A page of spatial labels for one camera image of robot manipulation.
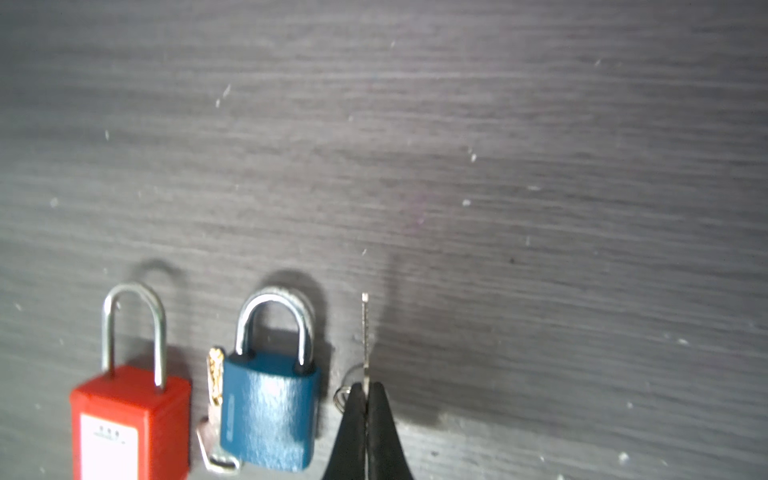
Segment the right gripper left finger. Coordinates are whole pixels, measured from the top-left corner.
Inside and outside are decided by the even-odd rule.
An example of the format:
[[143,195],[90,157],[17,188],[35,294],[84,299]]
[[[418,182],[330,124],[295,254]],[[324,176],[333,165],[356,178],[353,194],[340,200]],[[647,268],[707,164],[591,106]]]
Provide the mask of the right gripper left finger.
[[351,386],[344,414],[323,479],[366,478],[366,395],[360,383]]

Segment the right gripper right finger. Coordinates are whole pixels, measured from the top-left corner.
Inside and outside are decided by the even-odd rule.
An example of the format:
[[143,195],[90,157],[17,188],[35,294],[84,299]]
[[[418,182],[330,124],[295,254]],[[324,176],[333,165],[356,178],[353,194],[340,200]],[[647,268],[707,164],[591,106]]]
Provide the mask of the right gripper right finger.
[[387,393],[381,382],[370,385],[367,403],[367,460],[371,480],[413,480]]

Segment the blue padlock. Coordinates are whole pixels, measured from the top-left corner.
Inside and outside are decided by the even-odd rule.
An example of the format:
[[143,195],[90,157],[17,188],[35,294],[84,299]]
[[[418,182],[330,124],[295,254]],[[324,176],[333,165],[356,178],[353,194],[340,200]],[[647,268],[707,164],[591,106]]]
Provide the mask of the blue padlock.
[[[252,348],[251,323],[264,306],[285,307],[297,325],[292,356]],[[314,454],[321,371],[314,356],[315,315],[300,292],[266,286],[243,304],[234,350],[223,362],[221,447],[269,470],[299,472]]]

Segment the red padlock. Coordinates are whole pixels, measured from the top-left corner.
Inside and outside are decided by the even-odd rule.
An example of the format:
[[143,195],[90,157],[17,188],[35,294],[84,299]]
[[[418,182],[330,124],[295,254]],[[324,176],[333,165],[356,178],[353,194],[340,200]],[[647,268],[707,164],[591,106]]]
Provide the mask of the red padlock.
[[[115,365],[119,297],[148,306],[154,329],[153,369]],[[168,374],[167,320],[153,289],[114,286],[101,312],[101,373],[70,393],[75,479],[185,479],[190,470],[191,382]]]

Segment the loose silver brass key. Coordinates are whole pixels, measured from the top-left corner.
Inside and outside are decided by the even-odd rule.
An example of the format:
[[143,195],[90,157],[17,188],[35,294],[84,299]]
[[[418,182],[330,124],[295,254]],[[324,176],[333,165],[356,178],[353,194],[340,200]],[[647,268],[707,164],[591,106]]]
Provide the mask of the loose silver brass key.
[[226,452],[220,444],[221,411],[223,402],[223,348],[211,347],[206,356],[207,416],[200,420],[196,435],[203,464],[209,473],[232,477],[241,471],[241,461]]

